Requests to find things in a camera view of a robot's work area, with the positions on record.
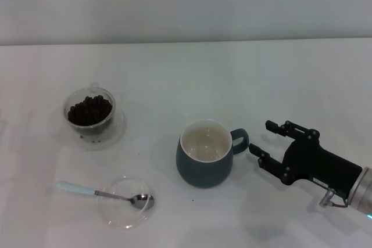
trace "glass bowl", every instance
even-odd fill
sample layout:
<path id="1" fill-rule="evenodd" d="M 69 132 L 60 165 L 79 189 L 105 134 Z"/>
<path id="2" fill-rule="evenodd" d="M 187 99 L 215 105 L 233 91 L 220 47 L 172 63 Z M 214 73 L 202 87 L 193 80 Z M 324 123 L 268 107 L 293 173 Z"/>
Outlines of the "glass bowl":
<path id="1" fill-rule="evenodd" d="M 119 176 L 103 187 L 102 191 L 129 198 L 138 194 L 148 194 L 153 196 L 155 202 L 153 206 L 149 206 L 147 201 L 144 208 L 140 210 L 125 200 L 97 197 L 98 213 L 110 227 L 133 229 L 146 221 L 155 208 L 156 197 L 152 188 L 136 177 Z"/>
<path id="2" fill-rule="evenodd" d="M 75 106 L 76 104 L 82 102 L 87 96 L 93 98 L 98 95 L 102 95 L 103 98 L 108 100 L 112 105 L 111 112 L 105 119 L 91 126 L 80 126 L 69 121 L 67 114 L 72 106 Z M 98 84 L 93 83 L 87 88 L 78 89 L 77 91 L 73 92 L 69 97 L 67 97 L 63 104 L 62 114 L 64 120 L 76 133 L 80 135 L 80 138 L 83 139 L 85 136 L 95 137 L 101 135 L 103 131 L 106 130 L 108 126 L 112 124 L 115 115 L 115 99 L 109 91 L 101 87 L 98 87 Z"/>

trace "dark teal mug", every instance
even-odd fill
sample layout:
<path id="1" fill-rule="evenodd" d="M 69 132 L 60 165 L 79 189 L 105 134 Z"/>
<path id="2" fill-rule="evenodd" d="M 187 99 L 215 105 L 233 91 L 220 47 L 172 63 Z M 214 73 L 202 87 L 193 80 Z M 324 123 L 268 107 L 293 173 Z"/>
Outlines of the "dark teal mug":
<path id="1" fill-rule="evenodd" d="M 233 146 L 233 140 L 242 142 Z M 182 178 L 199 188 L 222 183 L 233 167 L 233 157 L 248 148 L 244 129 L 229 132 L 221 123 L 206 119 L 192 122 L 178 142 L 176 165 Z"/>

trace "white table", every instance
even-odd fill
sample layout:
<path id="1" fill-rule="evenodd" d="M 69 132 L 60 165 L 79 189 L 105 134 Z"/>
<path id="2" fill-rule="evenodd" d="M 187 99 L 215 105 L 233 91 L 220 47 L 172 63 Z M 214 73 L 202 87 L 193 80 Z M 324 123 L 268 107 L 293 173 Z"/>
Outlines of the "white table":
<path id="1" fill-rule="evenodd" d="M 287 187 L 245 152 L 223 184 L 196 189 L 175 152 L 189 122 L 212 118 L 280 160 L 290 140 L 264 124 L 291 120 L 372 167 L 371 61 L 372 39 L 0 47 L 1 247 L 370 247 L 372 220 L 322 209 L 325 190 L 311 182 Z M 121 141 L 100 152 L 79 149 L 60 115 L 67 95 L 93 81 L 127 120 Z M 158 194 L 150 219 L 127 232 L 106 226 L 94 199 L 50 189 L 120 174 L 140 174 Z"/>

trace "light blue spoon handle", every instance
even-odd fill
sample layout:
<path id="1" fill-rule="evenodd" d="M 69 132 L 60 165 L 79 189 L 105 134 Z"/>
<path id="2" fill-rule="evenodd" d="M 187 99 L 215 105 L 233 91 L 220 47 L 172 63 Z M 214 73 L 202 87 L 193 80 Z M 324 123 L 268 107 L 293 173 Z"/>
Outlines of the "light blue spoon handle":
<path id="1" fill-rule="evenodd" d="M 69 183 L 66 181 L 57 181 L 56 187 L 62 190 L 66 190 L 69 192 L 79 193 L 94 196 L 95 190 L 89 187 L 84 187 L 81 185 L 77 185 L 74 183 Z"/>

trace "mug handle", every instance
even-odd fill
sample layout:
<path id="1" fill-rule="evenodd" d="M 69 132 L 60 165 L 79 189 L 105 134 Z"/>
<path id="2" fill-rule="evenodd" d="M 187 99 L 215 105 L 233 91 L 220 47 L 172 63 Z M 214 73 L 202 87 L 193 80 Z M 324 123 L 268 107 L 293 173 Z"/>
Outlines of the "mug handle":
<path id="1" fill-rule="evenodd" d="M 249 146 L 248 133 L 242 128 L 233 130 L 230 133 L 231 133 L 231 137 L 233 141 L 238 138 L 243 138 L 243 141 L 241 143 L 232 147 L 232 153 L 235 155 L 235 154 L 245 151 Z"/>

